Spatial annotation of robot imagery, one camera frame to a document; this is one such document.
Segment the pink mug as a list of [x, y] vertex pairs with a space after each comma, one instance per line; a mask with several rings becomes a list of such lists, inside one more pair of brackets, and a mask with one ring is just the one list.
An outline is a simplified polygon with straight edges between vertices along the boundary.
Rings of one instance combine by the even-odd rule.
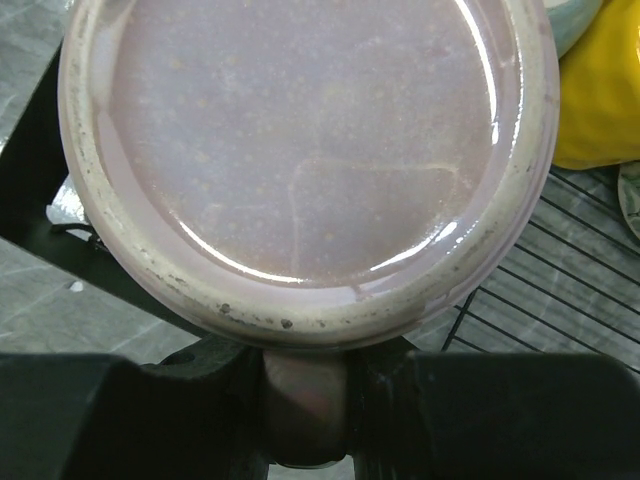
[[58, 111], [91, 226], [193, 324], [264, 349], [281, 464], [346, 451], [346, 353], [478, 286], [556, 140], [540, 1], [77, 1]]

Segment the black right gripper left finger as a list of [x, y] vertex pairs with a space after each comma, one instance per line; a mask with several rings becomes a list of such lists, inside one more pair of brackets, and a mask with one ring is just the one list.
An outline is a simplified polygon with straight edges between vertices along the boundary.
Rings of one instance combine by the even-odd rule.
[[5, 479], [264, 479], [257, 350], [216, 336], [157, 364], [3, 354]]

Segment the yellow mug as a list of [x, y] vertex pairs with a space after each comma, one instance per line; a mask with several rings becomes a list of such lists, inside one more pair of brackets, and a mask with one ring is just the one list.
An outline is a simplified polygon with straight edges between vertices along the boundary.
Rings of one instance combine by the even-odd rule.
[[587, 170], [639, 159], [639, 3], [606, 1], [560, 60], [553, 164]]

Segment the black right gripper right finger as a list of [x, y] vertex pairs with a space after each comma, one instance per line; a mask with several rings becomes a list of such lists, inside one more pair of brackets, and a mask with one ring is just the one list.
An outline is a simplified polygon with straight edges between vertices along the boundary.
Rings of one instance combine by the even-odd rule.
[[639, 384], [590, 354], [347, 356], [359, 479], [635, 479]]

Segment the green glazed mug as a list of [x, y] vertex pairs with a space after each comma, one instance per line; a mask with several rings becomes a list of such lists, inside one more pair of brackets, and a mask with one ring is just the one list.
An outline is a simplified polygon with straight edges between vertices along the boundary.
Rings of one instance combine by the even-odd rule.
[[562, 58], [586, 32], [603, 0], [544, 0], [556, 51]]

